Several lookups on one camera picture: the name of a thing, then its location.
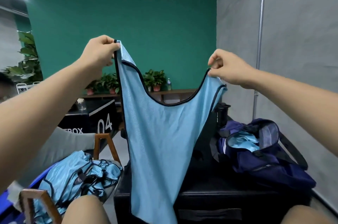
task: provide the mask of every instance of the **light blue mesh vest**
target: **light blue mesh vest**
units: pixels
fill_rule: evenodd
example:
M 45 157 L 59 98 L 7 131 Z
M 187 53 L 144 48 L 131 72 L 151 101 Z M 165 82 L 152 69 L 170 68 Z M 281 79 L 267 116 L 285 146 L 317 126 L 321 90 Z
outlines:
M 148 94 L 141 72 L 122 43 L 115 65 L 132 169 L 132 214 L 147 223 L 177 223 L 173 204 L 193 147 L 226 87 L 206 73 L 192 97 L 166 105 Z

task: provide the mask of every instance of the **red flower pot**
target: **red flower pot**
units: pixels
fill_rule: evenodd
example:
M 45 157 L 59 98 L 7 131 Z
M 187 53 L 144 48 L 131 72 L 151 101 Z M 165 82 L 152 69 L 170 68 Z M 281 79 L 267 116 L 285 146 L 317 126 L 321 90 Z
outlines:
M 160 91 L 161 90 L 161 85 L 160 84 L 156 84 L 153 86 L 154 91 Z
M 87 95 L 93 95 L 94 94 L 94 89 L 87 89 Z
M 111 89 L 109 90 L 109 93 L 110 93 L 110 94 L 116 94 L 115 88 L 111 88 Z

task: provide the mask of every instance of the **wooden chair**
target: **wooden chair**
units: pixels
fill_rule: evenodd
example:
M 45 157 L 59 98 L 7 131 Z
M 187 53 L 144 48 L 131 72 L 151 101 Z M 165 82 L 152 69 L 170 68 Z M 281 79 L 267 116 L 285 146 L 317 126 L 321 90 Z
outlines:
M 109 133 L 101 133 L 94 135 L 95 143 L 94 143 L 94 153 L 93 153 L 93 160 L 99 159 L 99 152 L 100 152 L 100 140 L 105 139 L 107 140 L 107 144 L 109 149 L 112 153 L 112 157 L 115 161 L 120 162 L 120 158 L 117 154 L 114 142 L 112 141 L 111 136 Z M 113 191 L 115 186 L 109 188 L 110 193 Z M 49 214 L 50 218 L 52 219 L 53 224 L 61 224 L 62 216 L 57 211 L 57 207 L 53 203 L 51 197 L 49 196 L 46 190 L 39 190 L 39 189 L 32 189 L 32 188 L 25 188 L 20 192 L 19 200 L 20 206 L 23 210 L 26 218 L 26 224 L 33 224 L 34 223 L 34 204 L 33 199 L 41 200 L 44 207 L 46 208 L 47 213 Z

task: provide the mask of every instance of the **navy blue bag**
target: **navy blue bag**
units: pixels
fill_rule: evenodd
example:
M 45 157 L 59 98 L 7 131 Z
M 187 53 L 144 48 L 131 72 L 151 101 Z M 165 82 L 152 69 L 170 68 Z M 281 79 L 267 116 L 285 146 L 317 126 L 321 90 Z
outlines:
M 258 183 L 272 187 L 309 190 L 316 186 L 305 172 L 306 160 L 275 122 L 255 119 L 246 125 L 230 120 L 218 133 L 221 138 L 214 141 L 213 146 L 218 146 L 218 156 L 213 153 L 214 158 L 223 161 L 227 156 L 235 172 L 248 174 Z

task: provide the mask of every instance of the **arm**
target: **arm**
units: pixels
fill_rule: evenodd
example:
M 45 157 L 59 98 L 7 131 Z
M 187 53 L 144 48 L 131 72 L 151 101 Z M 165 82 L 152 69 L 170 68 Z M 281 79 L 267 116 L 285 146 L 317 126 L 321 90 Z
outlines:
M 257 70 L 233 53 L 218 49 L 209 59 L 210 76 L 255 89 L 338 156 L 338 94 Z
M 0 191 L 16 178 L 52 134 L 81 91 L 111 65 L 120 45 L 93 38 L 81 57 L 27 92 L 0 104 Z

